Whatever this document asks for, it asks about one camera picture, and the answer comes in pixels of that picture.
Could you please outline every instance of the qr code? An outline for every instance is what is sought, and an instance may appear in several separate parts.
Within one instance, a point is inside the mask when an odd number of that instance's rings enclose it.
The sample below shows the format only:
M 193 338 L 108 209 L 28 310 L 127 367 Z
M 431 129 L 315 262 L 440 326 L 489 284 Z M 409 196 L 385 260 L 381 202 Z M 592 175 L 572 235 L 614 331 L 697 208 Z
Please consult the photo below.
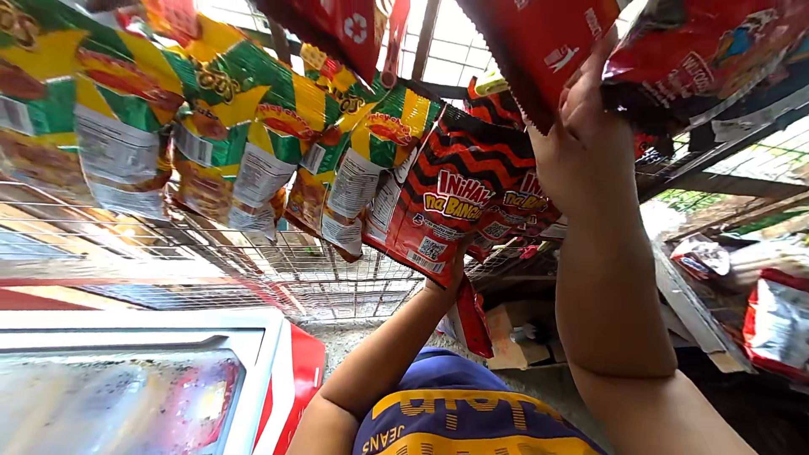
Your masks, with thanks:
M 483 230 L 483 233 L 486 234 L 488 238 L 491 239 L 499 239 L 500 237 L 504 236 L 506 232 L 508 232 L 510 228 L 505 224 L 500 224 L 497 221 L 491 223 L 489 226 Z
M 441 256 L 441 253 L 443 253 L 445 249 L 447 249 L 445 244 L 439 243 L 429 237 L 424 237 L 424 239 L 421 240 L 421 245 L 418 245 L 418 252 L 433 261 L 438 260 L 438 256 Z

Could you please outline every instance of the blue t-shirt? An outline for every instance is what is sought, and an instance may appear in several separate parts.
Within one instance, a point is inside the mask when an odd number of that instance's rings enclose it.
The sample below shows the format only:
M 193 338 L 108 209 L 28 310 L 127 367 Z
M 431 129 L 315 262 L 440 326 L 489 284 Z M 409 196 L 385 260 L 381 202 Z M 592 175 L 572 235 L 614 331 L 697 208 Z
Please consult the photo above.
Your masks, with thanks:
M 604 451 L 488 369 L 426 347 L 360 424 L 353 455 L 598 455 Z

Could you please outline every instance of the snack bag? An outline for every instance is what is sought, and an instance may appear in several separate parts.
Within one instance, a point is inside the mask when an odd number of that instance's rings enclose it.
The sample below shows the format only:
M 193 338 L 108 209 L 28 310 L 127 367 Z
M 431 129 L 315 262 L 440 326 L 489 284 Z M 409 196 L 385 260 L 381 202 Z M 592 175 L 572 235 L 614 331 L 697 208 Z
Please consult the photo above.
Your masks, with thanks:
M 644 133 L 689 130 L 772 73 L 807 17 L 802 0 L 650 2 L 607 61 L 604 105 Z
M 176 199 L 218 223 L 274 238 L 276 208 L 308 141 L 336 119 L 337 103 L 238 29 L 200 15 L 188 108 L 176 126 Z
M 467 254 L 483 262 L 495 245 L 514 236 L 516 228 L 530 223 L 535 229 L 550 226 L 561 212 L 544 196 L 534 169 L 526 172 L 516 185 L 493 198 L 478 223 Z
M 458 0 L 483 33 L 511 93 L 542 133 L 553 125 L 559 95 L 618 17 L 614 0 Z
M 287 0 L 255 2 L 259 11 L 303 41 L 344 62 L 365 81 L 374 78 L 392 2 L 384 0 Z
M 523 114 L 520 113 L 514 97 L 508 91 L 498 91 L 488 96 L 480 96 L 475 92 L 477 77 L 473 76 L 466 88 L 464 110 L 482 121 L 495 125 L 508 126 L 516 130 L 524 130 Z
M 292 216 L 336 245 L 347 261 L 356 260 L 362 255 L 359 215 L 374 197 L 380 175 L 414 155 L 441 107 L 397 85 L 378 104 L 367 103 L 357 114 L 343 117 L 338 128 L 350 128 L 350 134 L 328 150 L 315 144 L 304 158 L 300 185 L 296 179 L 290 195 Z M 305 188 L 317 198 L 302 201 Z
M 56 0 L 0 0 L 0 170 L 95 205 L 73 131 L 76 48 L 87 35 Z
M 190 66 L 182 53 L 147 39 L 148 30 L 118 26 L 115 11 L 58 10 L 90 32 L 76 50 L 74 110 L 90 191 L 106 209 L 165 219 L 168 126 L 184 102 L 176 71 Z
M 458 243 L 479 230 L 496 195 L 536 166 L 528 136 L 452 106 L 427 136 L 400 187 L 388 179 L 364 238 L 441 286 L 451 280 Z

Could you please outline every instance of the red snack bag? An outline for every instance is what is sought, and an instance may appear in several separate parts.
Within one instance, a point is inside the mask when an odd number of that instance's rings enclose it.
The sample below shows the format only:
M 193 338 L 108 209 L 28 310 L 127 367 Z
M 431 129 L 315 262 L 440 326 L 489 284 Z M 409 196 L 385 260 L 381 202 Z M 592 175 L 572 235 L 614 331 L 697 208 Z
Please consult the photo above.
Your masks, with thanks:
M 302 41 L 312 43 L 346 64 L 368 83 L 376 72 L 391 3 L 375 0 L 255 1 L 259 11 L 289 28 Z
M 480 96 L 475 92 L 477 77 L 473 76 L 466 87 L 464 110 L 469 114 L 495 125 L 508 126 L 516 130 L 525 129 L 523 114 L 517 102 L 508 91 L 499 91 L 488 96 Z
M 618 17 L 613 0 L 458 0 L 520 107 L 547 134 L 565 82 Z
M 650 2 L 607 61 L 604 105 L 649 134 L 705 123 L 777 68 L 809 25 L 808 5 Z
M 525 133 L 447 106 L 412 166 L 382 183 L 363 239 L 448 286 L 458 243 L 476 231 L 495 195 L 534 167 Z
M 495 245 L 515 234 L 516 228 L 531 223 L 541 232 L 560 216 L 561 212 L 543 195 L 536 171 L 532 169 L 486 208 L 467 254 L 483 262 Z
M 809 381 L 809 279 L 763 269 L 748 303 L 742 334 L 750 361 Z

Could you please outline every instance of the wire mesh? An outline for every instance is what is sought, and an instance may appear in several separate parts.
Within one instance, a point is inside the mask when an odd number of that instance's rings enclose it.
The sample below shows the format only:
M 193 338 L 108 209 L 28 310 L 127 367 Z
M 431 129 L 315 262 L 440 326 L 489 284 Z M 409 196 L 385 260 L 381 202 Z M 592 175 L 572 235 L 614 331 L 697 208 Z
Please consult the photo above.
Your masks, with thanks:
M 71 204 L 15 181 L 0 181 L 0 262 L 80 260 L 103 265 L 155 260 L 173 261 L 177 270 L 192 270 L 200 262 L 213 264 L 227 280 L 219 284 L 112 280 L 75 287 L 144 308 L 272 305 L 302 320 L 388 317 L 424 280 L 367 246 L 362 258 L 348 263 L 330 246 L 300 231 L 280 231 L 273 243 L 261 234 L 239 232 L 196 215 L 172 212 L 170 218 L 137 219 Z M 515 254 L 518 249 L 499 249 L 491 262 L 470 262 L 471 278 L 495 273 Z M 53 273 L 59 277 L 60 270 Z

